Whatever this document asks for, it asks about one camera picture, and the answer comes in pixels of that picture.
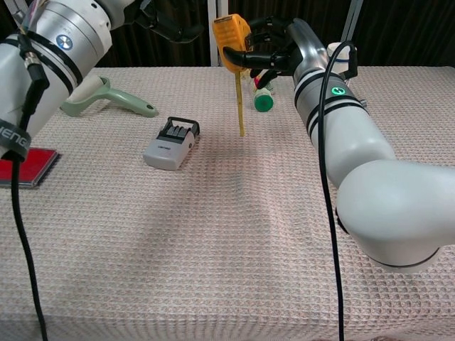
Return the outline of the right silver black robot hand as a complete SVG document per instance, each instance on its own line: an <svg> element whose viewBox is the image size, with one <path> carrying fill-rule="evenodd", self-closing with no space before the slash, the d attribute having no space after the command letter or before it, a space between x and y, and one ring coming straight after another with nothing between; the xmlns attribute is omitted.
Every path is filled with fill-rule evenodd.
<svg viewBox="0 0 455 341"><path fill-rule="evenodd" d="M303 19L268 16L252 19L248 24L252 31L247 38L249 47L270 43L276 49L257 52L224 47L223 56L230 64L249 69L251 78L260 76L259 89L279 76L290 76L297 84L307 74L326 69L326 48Z"/></svg>

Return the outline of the yellow tape measure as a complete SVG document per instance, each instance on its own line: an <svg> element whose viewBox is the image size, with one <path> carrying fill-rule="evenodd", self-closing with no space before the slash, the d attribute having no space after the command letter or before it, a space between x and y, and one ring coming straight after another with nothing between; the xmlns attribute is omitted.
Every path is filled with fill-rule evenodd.
<svg viewBox="0 0 455 341"><path fill-rule="evenodd" d="M212 24L213 34L220 54L223 66L235 76L235 92L237 97L237 115L240 129L240 136L245 135L243 121L242 84L241 74L244 68L234 65L228 60L225 48L232 48L235 51L248 51L246 37L251 33L246 20L237 13L228 14L216 18Z"/></svg>

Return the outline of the white paper cup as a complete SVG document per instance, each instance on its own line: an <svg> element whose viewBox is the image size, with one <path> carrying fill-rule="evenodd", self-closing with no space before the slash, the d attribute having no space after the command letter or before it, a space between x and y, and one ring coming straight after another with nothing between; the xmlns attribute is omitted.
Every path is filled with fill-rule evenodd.
<svg viewBox="0 0 455 341"><path fill-rule="evenodd" d="M341 44L341 42L329 43L327 46L327 53L329 58L332 57L333 53L335 52L336 48ZM342 73L348 71L349 66L349 52L350 47L346 46L342 51L338 54L335 63L333 64L331 73L341 75Z"/></svg>

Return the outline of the feather shuttlecock green base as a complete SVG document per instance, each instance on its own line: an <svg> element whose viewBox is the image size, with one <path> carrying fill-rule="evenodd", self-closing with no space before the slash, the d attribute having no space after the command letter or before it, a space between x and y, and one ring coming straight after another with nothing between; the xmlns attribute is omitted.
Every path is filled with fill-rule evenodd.
<svg viewBox="0 0 455 341"><path fill-rule="evenodd" d="M260 71L255 77L251 77L251 72L252 69L247 69L245 77L252 93L253 106L258 112L268 112L274 106L274 85L269 81L263 88L258 89L257 86L266 71Z"/></svg>

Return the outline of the dark curtain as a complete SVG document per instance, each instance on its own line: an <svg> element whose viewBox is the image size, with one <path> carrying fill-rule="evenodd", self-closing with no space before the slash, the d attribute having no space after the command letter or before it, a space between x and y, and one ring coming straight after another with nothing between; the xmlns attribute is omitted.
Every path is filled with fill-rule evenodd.
<svg viewBox="0 0 455 341"><path fill-rule="evenodd" d="M136 24L113 31L113 46L98 67L200 67L210 65L208 4L158 0L182 26L200 23L202 36L174 44ZM338 42L350 0L228 0L247 20L265 16L304 19L323 44ZM455 0L363 0L352 37L362 66L455 67Z"/></svg>

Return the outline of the grey black date stamp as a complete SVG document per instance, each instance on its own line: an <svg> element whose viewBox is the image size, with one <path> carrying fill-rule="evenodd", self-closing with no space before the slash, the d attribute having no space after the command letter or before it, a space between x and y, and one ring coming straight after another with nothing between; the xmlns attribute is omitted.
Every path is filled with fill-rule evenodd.
<svg viewBox="0 0 455 341"><path fill-rule="evenodd" d="M200 124L191 119L168 117L166 124L143 152L145 164L153 168L176 171L200 136Z"/></svg>

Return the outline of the green lint roller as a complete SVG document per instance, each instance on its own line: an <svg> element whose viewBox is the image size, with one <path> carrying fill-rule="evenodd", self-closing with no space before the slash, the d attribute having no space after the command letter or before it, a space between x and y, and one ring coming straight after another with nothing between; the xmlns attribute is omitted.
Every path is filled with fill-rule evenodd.
<svg viewBox="0 0 455 341"><path fill-rule="evenodd" d="M101 99L114 102L143 117L152 118L159 115L154 105L132 94L112 88L109 78L98 75L87 76L60 108L70 117L79 117L90 105Z"/></svg>

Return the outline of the beige waffle tablecloth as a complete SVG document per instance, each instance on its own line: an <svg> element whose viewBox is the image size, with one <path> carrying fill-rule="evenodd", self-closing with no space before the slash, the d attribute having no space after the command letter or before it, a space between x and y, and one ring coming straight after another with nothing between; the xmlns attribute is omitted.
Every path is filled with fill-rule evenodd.
<svg viewBox="0 0 455 341"><path fill-rule="evenodd" d="M97 68L155 104L57 111L33 138L61 157L21 212L52 341L337 340L330 232L317 153L291 78L239 137L223 67ZM455 166L455 68L360 67L350 83L397 157ZM200 123L177 171L142 158L167 117ZM418 274L388 273L338 229L352 341L455 341L455 247ZM26 260L0 189L0 341L41 341Z"/></svg>

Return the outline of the red notebook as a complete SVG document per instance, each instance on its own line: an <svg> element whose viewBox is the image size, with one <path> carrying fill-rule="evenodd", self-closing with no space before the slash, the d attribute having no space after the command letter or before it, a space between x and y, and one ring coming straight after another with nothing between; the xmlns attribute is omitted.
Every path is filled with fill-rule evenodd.
<svg viewBox="0 0 455 341"><path fill-rule="evenodd" d="M53 166L59 161L61 154L53 149L32 148L27 159L21 164L19 172L19 187L25 189L37 188ZM11 187L12 162L0 160L0 188Z"/></svg>

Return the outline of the white slanted frame bar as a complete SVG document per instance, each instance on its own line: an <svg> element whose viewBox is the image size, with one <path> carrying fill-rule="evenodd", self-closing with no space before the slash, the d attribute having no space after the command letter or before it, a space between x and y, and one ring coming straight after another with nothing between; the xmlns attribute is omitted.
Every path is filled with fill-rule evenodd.
<svg viewBox="0 0 455 341"><path fill-rule="evenodd" d="M350 0L348 14L341 35L341 42L352 39L363 6L363 1L364 0Z"/></svg>

